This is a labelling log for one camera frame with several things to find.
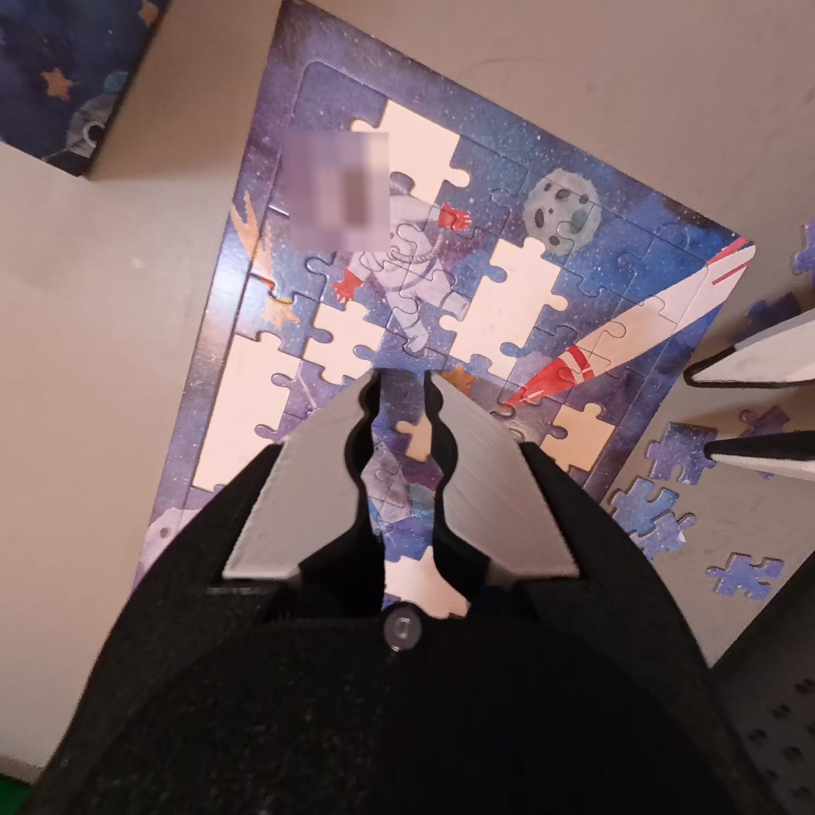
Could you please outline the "grey desk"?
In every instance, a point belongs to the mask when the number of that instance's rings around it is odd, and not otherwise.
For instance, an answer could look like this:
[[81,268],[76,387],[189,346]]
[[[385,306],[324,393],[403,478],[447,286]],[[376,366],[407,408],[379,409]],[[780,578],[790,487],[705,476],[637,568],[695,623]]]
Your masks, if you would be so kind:
[[[693,360],[796,289],[813,2],[318,2],[756,243]],[[129,595],[278,2],[173,2],[89,179],[2,151],[2,755],[62,738]]]

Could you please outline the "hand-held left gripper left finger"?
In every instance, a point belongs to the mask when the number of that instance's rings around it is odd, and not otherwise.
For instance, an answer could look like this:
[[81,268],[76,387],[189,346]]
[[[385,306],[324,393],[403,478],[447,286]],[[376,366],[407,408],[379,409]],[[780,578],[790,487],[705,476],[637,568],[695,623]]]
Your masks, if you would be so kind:
[[362,479],[374,453],[378,372],[312,413],[280,446],[222,571],[225,580],[288,586],[302,606],[325,601],[343,617],[377,616],[384,545]]

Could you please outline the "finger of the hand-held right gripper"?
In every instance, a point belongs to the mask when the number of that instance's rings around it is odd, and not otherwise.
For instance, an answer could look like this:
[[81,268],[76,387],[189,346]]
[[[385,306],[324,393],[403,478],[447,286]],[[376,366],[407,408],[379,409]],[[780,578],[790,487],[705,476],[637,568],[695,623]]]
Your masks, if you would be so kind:
[[814,430],[721,439],[706,444],[706,457],[769,474],[814,480]]
[[691,386],[793,386],[814,382],[814,311],[689,365]]

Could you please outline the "puzzle pieces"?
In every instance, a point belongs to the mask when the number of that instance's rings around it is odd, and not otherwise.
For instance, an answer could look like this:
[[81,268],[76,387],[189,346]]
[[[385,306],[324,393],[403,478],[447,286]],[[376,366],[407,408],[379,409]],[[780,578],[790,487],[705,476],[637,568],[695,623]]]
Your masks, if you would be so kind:
[[[759,324],[763,325],[761,331],[801,313],[803,311],[800,310],[788,312],[785,320],[771,323],[760,318]],[[731,346],[761,331],[756,331]],[[793,386],[696,387],[773,390]],[[783,433],[781,430],[785,425],[786,413],[780,408],[772,407],[768,413],[761,416],[749,412],[742,413],[742,420],[748,428],[739,437]],[[679,467],[680,474],[687,483],[697,484],[701,473],[716,464],[706,457],[706,444],[716,440],[715,430],[690,424],[669,423],[663,437],[648,446],[646,455],[653,464],[650,478],[667,480],[673,470]],[[678,518],[672,512],[677,499],[669,491],[661,491],[656,500],[649,500],[647,496],[651,488],[650,480],[637,478],[628,491],[618,491],[610,500],[614,510],[613,518],[650,561],[662,552],[675,552],[684,546],[685,529],[695,522],[694,517],[690,515]],[[778,558],[763,558],[759,562],[753,562],[746,554],[732,554],[728,557],[726,565],[712,565],[708,567],[707,574],[716,580],[714,587],[716,593],[731,596],[743,591],[750,599],[764,601],[769,596],[769,581],[779,578],[783,568],[784,563]]]

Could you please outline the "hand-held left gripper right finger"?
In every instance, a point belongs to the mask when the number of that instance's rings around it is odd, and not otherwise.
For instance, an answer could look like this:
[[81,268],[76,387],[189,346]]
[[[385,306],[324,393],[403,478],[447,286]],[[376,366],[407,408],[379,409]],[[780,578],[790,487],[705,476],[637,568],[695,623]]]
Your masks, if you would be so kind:
[[473,610],[518,585],[577,579],[579,565],[522,449],[437,372],[424,374],[435,492],[433,560]]

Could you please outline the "space puzzle board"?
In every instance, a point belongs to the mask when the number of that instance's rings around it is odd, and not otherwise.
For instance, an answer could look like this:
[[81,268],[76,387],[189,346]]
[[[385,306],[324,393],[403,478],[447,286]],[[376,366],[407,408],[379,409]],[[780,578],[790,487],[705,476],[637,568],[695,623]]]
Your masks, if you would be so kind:
[[[281,137],[388,137],[385,252],[297,246]],[[280,7],[135,581],[268,443],[382,377],[363,472],[385,599],[433,561],[423,373],[601,501],[755,246],[307,2]]]

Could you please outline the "illustrated puzzle box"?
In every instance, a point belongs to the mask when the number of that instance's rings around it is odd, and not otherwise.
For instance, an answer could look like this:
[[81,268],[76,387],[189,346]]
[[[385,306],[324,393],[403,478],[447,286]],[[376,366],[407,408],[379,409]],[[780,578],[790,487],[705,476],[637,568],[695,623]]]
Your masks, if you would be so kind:
[[168,1],[2,1],[2,143],[92,166]]

